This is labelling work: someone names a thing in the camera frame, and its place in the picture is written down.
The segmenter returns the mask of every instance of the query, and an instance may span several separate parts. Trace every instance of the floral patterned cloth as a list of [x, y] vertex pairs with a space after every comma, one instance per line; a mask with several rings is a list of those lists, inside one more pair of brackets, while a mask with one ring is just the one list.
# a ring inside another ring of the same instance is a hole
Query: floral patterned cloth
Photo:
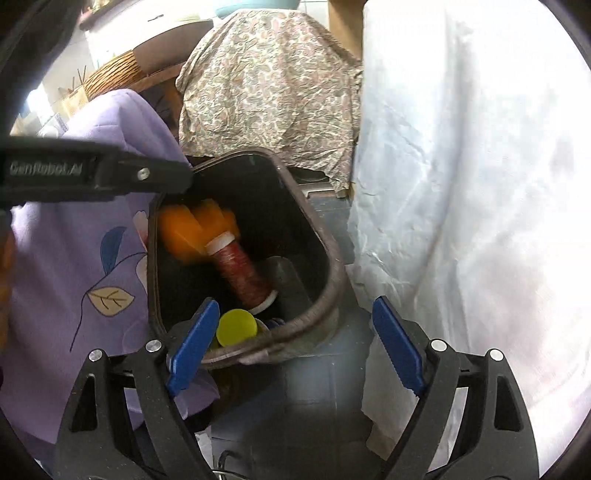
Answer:
[[195, 157], [266, 147], [349, 188], [361, 61], [299, 11], [238, 10], [184, 65], [179, 139]]

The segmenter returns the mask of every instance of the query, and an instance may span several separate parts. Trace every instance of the blue leaf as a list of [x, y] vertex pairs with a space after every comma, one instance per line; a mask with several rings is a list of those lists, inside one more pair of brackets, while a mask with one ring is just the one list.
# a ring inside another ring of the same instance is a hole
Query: blue leaf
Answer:
[[123, 233], [127, 230], [124, 226], [117, 226], [105, 233], [102, 242], [100, 243], [100, 260], [103, 262], [103, 270], [105, 275], [108, 275], [115, 268], [117, 263], [117, 255], [119, 255], [119, 247], [121, 246], [121, 239]]

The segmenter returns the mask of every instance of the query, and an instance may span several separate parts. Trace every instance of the trash can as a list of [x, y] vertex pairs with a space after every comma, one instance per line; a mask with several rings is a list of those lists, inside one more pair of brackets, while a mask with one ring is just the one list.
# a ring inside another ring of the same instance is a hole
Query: trash can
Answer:
[[285, 324], [239, 344], [211, 349], [203, 366], [279, 362], [331, 337], [345, 280], [337, 243], [282, 162], [264, 148], [235, 151], [199, 165], [188, 192], [159, 196], [152, 203], [148, 310], [154, 333], [164, 338], [172, 325], [191, 318], [206, 297], [217, 300], [222, 314], [241, 307], [212, 263], [184, 265], [158, 239], [161, 206], [192, 207], [204, 199], [235, 214], [242, 248], [278, 291], [274, 304], [257, 317], [279, 317]]

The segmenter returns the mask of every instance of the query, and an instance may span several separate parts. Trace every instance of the floor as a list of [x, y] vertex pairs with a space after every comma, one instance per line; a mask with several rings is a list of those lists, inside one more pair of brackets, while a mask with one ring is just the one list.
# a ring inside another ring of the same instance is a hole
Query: floor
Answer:
[[[310, 201], [351, 263], [348, 201], [330, 194]], [[215, 461], [230, 450], [226, 469], [252, 480], [375, 477], [383, 462], [365, 446], [371, 421], [361, 412], [373, 334], [349, 283], [339, 311], [337, 334], [314, 352], [279, 365], [235, 367], [239, 400], [212, 424]]]

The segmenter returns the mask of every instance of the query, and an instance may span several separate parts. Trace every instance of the metal screw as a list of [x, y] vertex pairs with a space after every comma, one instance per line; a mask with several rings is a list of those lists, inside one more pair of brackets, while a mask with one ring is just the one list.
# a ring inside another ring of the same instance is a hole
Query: metal screw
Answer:
[[103, 352], [101, 350], [93, 350], [88, 355], [88, 360], [90, 360], [91, 362], [96, 362], [101, 358], [103, 358]]
[[443, 340], [436, 339], [431, 342], [431, 348], [436, 352], [444, 352], [447, 350], [447, 343]]
[[150, 169], [148, 167], [144, 167], [138, 172], [138, 180], [139, 181], [147, 180], [147, 178], [149, 176], [150, 176]]
[[146, 350], [150, 353], [157, 352], [162, 348], [162, 342], [160, 340], [150, 340], [146, 343]]
[[503, 355], [503, 352], [501, 352], [500, 350], [497, 350], [496, 348], [491, 350], [491, 358], [493, 360], [496, 360], [497, 362], [500, 362], [501, 360], [503, 360], [505, 358], [505, 355]]

